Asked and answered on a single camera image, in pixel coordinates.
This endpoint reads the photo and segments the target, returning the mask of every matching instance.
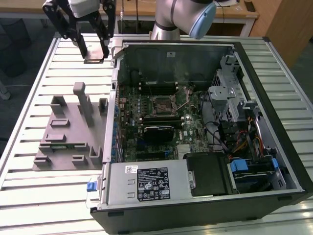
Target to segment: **red wire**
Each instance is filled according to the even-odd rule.
[[[237,136],[237,145],[238,145],[238,142],[239,142],[240,134],[245,133],[245,132],[247,132],[247,131],[241,131],[241,132],[239,132],[239,134],[238,134],[238,136]]]

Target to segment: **barcode sticker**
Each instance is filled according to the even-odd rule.
[[[127,165],[125,166],[125,173],[130,174],[130,173],[137,173],[138,166],[137,165]]]

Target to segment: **floor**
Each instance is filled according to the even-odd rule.
[[[89,26],[83,26],[83,32],[93,32]],[[139,29],[140,33],[148,31],[145,27],[150,28],[151,25],[142,25]],[[131,26],[126,24],[123,32],[130,32]],[[27,63],[27,71],[14,78],[8,78],[0,70],[0,78],[4,85],[11,93],[9,100],[0,99],[0,156],[3,152],[6,141],[11,135],[15,123],[20,115],[23,105],[27,99],[31,86],[36,79],[42,61],[49,48],[53,38],[55,29],[48,24],[47,28],[39,28],[33,36],[32,45],[21,51],[22,56]],[[291,69],[291,72],[307,94],[311,102],[313,102],[313,93],[311,87],[313,84],[313,43],[308,43],[307,47],[299,57],[297,63]]]

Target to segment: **side panel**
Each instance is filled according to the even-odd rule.
[[[94,208],[91,209],[91,215],[107,233],[121,234],[259,219],[299,197],[301,194],[110,212]]]

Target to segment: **sticker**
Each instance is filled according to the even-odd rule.
[[[138,166],[137,165],[127,165],[125,166],[125,173],[137,173]]]
[[[139,202],[170,199],[167,167],[137,169]]]
[[[167,58],[174,58],[175,57],[175,52],[168,52],[167,54],[166,54],[166,57]]]

